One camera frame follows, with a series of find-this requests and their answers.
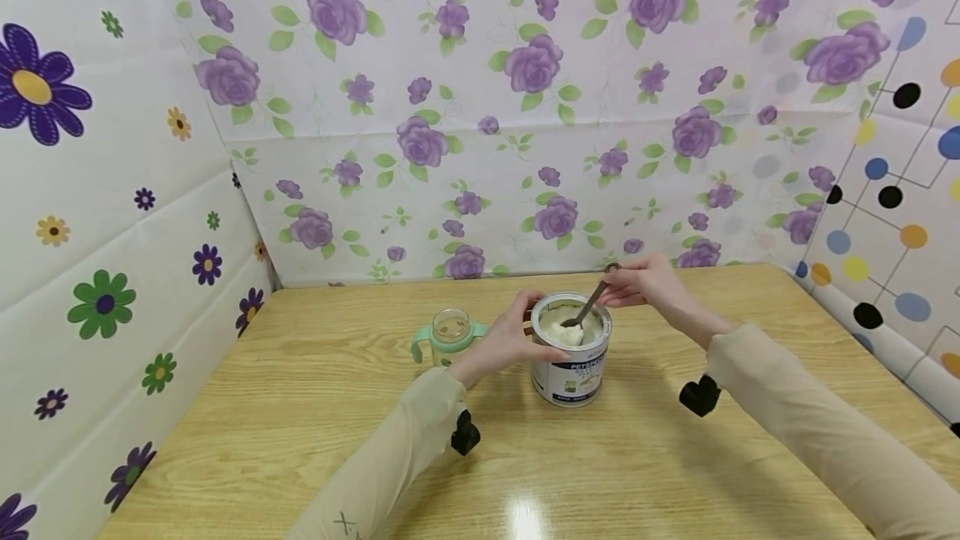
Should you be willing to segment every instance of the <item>hand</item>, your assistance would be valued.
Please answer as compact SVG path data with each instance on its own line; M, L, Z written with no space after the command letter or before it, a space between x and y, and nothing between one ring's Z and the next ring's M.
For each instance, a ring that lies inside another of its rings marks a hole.
M514 363L567 361L567 353L552 346L531 342L530 308L545 294L539 290L523 290L513 299L507 311L500 313L484 337L457 357L447 369L464 387L471 388L480 378L509 368Z

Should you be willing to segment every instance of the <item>black clamp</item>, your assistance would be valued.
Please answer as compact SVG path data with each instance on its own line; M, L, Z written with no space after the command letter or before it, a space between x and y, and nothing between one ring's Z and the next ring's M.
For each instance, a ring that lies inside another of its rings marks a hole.
M691 412L703 418L710 413L720 400L720 388L713 377L702 375L700 382L687 382L680 391L680 403Z
M466 457L473 447L480 443L480 431L470 421L470 412L465 408L457 418L457 431L450 437L453 450Z

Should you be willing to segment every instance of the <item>black dot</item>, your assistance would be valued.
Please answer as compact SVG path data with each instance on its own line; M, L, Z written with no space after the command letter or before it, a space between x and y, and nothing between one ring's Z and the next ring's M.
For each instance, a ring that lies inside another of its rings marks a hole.
M913 82L903 84L894 93L894 106L897 109L909 109L920 100L920 85Z
M903 191L896 186L886 186L877 195L877 200L884 209L896 209L903 202Z
M876 330L883 325L883 315L870 302L860 302L859 305L853 307L853 318L857 319L861 328L867 330Z

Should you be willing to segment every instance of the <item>flower center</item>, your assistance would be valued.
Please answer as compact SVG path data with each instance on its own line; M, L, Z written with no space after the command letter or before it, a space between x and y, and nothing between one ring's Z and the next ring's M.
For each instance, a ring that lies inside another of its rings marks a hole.
M13 89L17 90L17 93L28 103L44 105L49 104L54 99L54 92L50 89L50 84L34 72L17 70L13 72L11 81Z

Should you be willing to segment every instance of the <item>green flower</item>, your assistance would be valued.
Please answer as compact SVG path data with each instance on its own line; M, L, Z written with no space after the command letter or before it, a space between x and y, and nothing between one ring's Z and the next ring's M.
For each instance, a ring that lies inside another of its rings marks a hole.
M80 338L88 340L97 332L103 338L112 338L118 332L119 323L130 323L133 312L127 305L137 300L137 293L132 289L125 290L126 286L126 274L116 274L112 280L107 271L100 269L93 274L93 286L81 282L74 287L73 295L81 300L81 304L66 313L66 320L70 323L83 321Z
M123 26L121 26L117 17L114 17L109 11L101 11L100 21L107 29L107 32L113 34L114 38L123 38Z
M174 361L174 354L167 352L166 355L157 355L153 362L147 365L143 370L147 375L144 376L140 386L147 389L147 396L153 393L162 393L163 389L174 378L174 369L177 368L177 362Z

